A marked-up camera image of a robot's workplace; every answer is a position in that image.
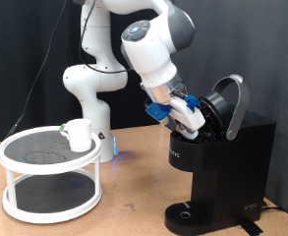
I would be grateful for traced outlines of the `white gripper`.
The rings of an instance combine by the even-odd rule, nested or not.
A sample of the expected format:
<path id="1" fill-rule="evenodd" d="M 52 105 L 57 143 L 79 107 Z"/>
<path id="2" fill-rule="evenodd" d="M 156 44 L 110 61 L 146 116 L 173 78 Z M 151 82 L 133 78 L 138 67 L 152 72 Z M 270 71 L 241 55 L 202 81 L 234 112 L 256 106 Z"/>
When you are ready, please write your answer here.
<path id="1" fill-rule="evenodd" d="M 187 102 L 179 97 L 174 97 L 170 101 L 171 111 L 169 115 L 174 119 L 179 121 L 176 124 L 175 130 L 177 132 L 186 131 L 187 134 L 186 138 L 188 140 L 194 140 L 198 135 L 199 128 L 201 128 L 204 123 L 205 119 L 202 116 L 202 113 L 199 109 L 195 108 L 191 110 L 187 106 Z"/>

